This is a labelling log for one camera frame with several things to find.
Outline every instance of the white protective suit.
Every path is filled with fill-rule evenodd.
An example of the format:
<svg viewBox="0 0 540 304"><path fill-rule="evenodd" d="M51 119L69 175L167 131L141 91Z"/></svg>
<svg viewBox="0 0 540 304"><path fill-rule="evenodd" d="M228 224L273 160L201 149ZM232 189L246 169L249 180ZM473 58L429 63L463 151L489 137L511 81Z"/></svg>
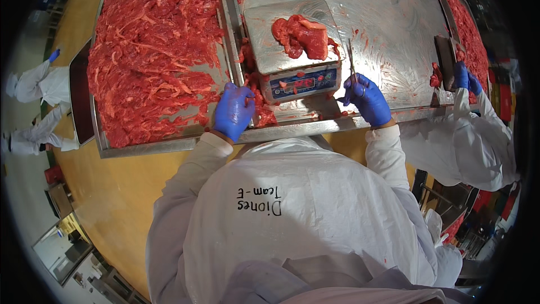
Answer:
<svg viewBox="0 0 540 304"><path fill-rule="evenodd" d="M62 138L53 133L56 125L62 118L62 115L69 110L69 105L60 104L51 110L43 120L35 126L31 126L20 131L11 133L10 150L16 155L38 155L41 144L50 143L61 148L63 152L78 149L77 140Z"/></svg>
<svg viewBox="0 0 540 304"><path fill-rule="evenodd" d="M225 164L232 146L203 134L154 204L152 302L217 303L243 261L329 254L356 254L373 276L397 266L432 285L437 258L399 136L398 126L367 132L365 167L309 138L258 145Z"/></svg>
<svg viewBox="0 0 540 304"><path fill-rule="evenodd" d="M469 91L459 88L447 117L399 124L407 162L444 186L464 184L494 192L517 181L512 132L486 94L477 97L481 117L471 113Z"/></svg>
<svg viewBox="0 0 540 304"><path fill-rule="evenodd" d="M23 103L37 99L54 106L60 102L70 103L69 67L50 67L49 60L38 67L25 71L19 79L11 74L6 93Z"/></svg>

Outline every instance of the person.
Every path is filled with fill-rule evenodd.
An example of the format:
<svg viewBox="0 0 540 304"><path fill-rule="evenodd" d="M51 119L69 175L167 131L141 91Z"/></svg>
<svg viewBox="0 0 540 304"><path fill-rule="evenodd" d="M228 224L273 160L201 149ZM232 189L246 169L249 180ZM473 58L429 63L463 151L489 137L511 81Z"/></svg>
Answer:
<svg viewBox="0 0 540 304"><path fill-rule="evenodd" d="M11 73L6 93L23 103L42 99L41 103L46 101L51 106L60 102L70 104L69 67L50 68L59 55L60 50L52 52L48 60L32 70L25 71L20 78Z"/></svg>
<svg viewBox="0 0 540 304"><path fill-rule="evenodd" d="M452 114L399 124L406 160L444 186L462 182L494 192L519 180L512 132L462 61L455 64L454 84ZM470 111L469 91L476 95L480 117Z"/></svg>
<svg viewBox="0 0 540 304"><path fill-rule="evenodd" d="M213 129L154 203L146 244L153 303L309 302L303 296L332 287L351 287L340 296L385 296L358 294L360 286L393 288L395 298L417 295L402 289L446 296L427 288L437 257L388 104L363 75L345 87L340 101L372 127L367 167L308 137L253 145L227 163L255 107L247 87L226 84Z"/></svg>
<svg viewBox="0 0 540 304"><path fill-rule="evenodd" d="M40 152L50 151L53 147L60 148L62 152L79 149L77 138L71 140L53 132L62 115L69 108L68 104L61 103L37 125L11 132L9 136L3 135L2 152L9 151L16 155L39 155Z"/></svg>

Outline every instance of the yellow floor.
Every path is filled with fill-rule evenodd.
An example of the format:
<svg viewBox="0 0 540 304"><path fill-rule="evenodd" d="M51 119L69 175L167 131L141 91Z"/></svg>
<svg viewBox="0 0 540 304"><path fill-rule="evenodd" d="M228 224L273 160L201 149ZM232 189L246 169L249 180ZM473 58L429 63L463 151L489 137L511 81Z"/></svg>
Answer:
<svg viewBox="0 0 540 304"><path fill-rule="evenodd" d="M91 36L98 5L99 0L69 0L55 39L55 46L62 48L56 66L67 66ZM72 138L71 122L64 117L55 132ZM366 164L366 131L326 134L325 138L336 152ZM240 147L235 146L233 155ZM188 152L101 160L96 142L91 141L78 151L55 149L54 154L75 199L77 217L95 247L148 298L145 243L152 205ZM414 169L407 168L412 184Z"/></svg>

